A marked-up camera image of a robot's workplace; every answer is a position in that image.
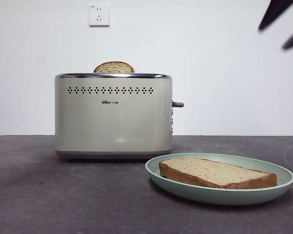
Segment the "electrical outlet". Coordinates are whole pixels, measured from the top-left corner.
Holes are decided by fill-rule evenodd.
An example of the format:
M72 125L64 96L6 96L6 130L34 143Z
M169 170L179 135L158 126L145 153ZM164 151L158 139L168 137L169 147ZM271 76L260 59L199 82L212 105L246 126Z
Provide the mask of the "electrical outlet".
M109 5L94 4L88 9L88 23L90 27L109 26Z

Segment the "bread slice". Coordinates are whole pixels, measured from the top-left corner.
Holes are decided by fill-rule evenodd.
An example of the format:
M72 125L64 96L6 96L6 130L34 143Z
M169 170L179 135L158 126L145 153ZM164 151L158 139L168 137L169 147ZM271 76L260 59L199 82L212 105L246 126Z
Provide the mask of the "bread slice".
M96 73L134 73L132 66L125 62L105 62L97 66L93 72Z
M159 163L160 173L182 183L221 189L259 189L277 185L275 174L200 158L173 158Z

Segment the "toaster base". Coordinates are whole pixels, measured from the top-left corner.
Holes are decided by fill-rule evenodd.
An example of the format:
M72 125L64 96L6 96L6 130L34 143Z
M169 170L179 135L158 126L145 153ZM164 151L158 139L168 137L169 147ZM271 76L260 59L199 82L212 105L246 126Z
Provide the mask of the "toaster base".
M153 157L170 154L171 150L156 152L71 152L58 151L60 159L150 159Z

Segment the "bread crust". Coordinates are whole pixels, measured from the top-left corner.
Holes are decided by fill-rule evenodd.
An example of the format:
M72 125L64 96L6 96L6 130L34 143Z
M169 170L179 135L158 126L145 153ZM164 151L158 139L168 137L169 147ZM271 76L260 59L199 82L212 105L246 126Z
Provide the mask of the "bread crust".
M262 177L257 179L250 179L240 183L230 183L226 185L218 185L212 183L211 181L204 180L198 176L194 176L188 173L181 172L179 170L173 169L165 164L163 161L159 163L160 167L160 174L168 179L192 184L197 186L203 187L210 187L210 188L219 188L219 189L260 189L260 188L268 188L277 185L277 176L271 173L263 173Z
M102 73L102 69L103 68L107 68L108 66L111 66L113 64L119 64L119 65L123 65L123 66L126 66L127 68L130 69L130 72L129 73L134 73L135 70L133 69L132 66L130 66L128 63L125 63L125 62L121 62L121 61L110 61L110 62L104 62L102 64L100 64L99 66L97 66L95 69L94 69L94 73Z

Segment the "brand logo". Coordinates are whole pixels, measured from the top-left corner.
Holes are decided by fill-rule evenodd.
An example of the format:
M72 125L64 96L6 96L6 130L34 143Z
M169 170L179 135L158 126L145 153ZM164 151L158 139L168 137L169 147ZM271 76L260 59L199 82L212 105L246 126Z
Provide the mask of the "brand logo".
M118 101L107 101L107 100L104 100L102 101L102 104L119 104Z

